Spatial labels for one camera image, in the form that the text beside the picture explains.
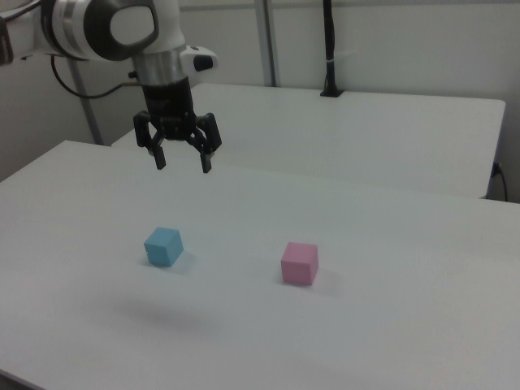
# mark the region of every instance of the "robotic arm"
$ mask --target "robotic arm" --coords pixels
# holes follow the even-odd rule
[[[203,171],[210,171],[222,141],[213,114],[195,115],[189,77],[216,67],[217,57],[186,45],[177,0],[39,0],[0,8],[0,66],[35,53],[132,59],[130,76],[139,81],[148,108],[134,117],[137,144],[163,169],[163,140],[187,141],[200,153]],[[150,123],[157,130],[153,137]]]

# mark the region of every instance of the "cable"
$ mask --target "cable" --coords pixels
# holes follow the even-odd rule
[[[75,90],[70,89],[68,87],[68,85],[66,85],[65,82],[62,80],[62,78],[59,76],[58,70],[56,69],[55,57],[56,56],[54,54],[52,54],[50,56],[50,67],[52,67],[52,72],[54,73],[54,77],[56,77],[56,80],[61,84],[62,87],[64,87],[67,90],[67,92],[73,94],[74,96],[77,96],[78,98],[99,99],[99,98],[104,98],[105,96],[108,96],[111,93],[114,93],[115,91],[117,91],[118,89],[120,89],[122,87],[141,87],[141,85],[138,83],[121,83],[119,85],[116,85],[114,88],[109,89],[108,91],[106,91],[104,93],[100,93],[98,95],[84,95],[82,93],[77,93]]]
[[[23,10],[21,11],[18,11],[12,15],[9,15],[9,16],[6,16],[5,18],[3,18],[6,22],[11,22],[12,20],[15,20],[17,18],[19,18],[21,15],[25,15],[27,14],[28,12],[34,10],[35,8],[38,8],[41,4],[41,1],[38,0],[37,2],[31,4],[30,6],[28,6],[27,8],[24,8]]]
[[[502,169],[500,167],[498,167],[498,171],[500,173],[500,177],[502,178],[502,184],[504,185],[504,200],[506,202],[509,202],[508,197],[507,197],[507,184],[505,183],[504,172],[502,171]]]
[[[504,186],[504,200],[506,202],[509,202],[508,195],[507,195],[507,184],[505,183],[505,176],[504,172],[502,171],[501,164],[499,162],[493,163],[493,168],[491,171],[491,177],[495,177],[496,175],[500,175],[502,179],[502,185]]]

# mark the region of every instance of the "cube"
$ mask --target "cube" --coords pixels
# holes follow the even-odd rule
[[[289,242],[282,257],[285,283],[311,285],[318,272],[318,246]]]
[[[158,227],[145,241],[145,250],[150,264],[171,267],[183,253],[184,247],[178,230]]]

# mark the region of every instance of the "white table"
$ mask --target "white table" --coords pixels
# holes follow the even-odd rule
[[[0,184],[0,370],[47,390],[517,389],[520,208],[61,144]],[[148,265],[179,228],[186,252]],[[288,241],[314,285],[280,282]]]
[[[398,189],[484,197],[505,104],[497,100],[201,84],[199,115],[213,112],[221,163]],[[138,150],[134,132],[113,144]],[[197,151],[163,142],[167,160]]]

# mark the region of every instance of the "wall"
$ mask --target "wall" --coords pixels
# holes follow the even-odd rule
[[[275,0],[278,78],[322,89],[323,13],[302,2]],[[506,101],[496,159],[520,202],[520,4],[336,6],[334,18],[336,53],[354,51],[336,64],[342,88]],[[502,199],[499,179],[490,194]]]
[[[219,68],[209,71],[205,82],[264,85],[258,19],[253,0],[181,2],[181,27],[190,45],[205,46],[219,56]],[[98,93],[109,85],[126,81],[132,63],[80,63],[80,73],[88,93]],[[106,145],[111,145],[133,129],[133,116],[145,110],[139,88],[91,101],[93,113]]]
[[[65,61],[58,61],[72,82]],[[80,101],[54,79],[49,58],[0,67],[0,181],[64,140],[92,142]]]

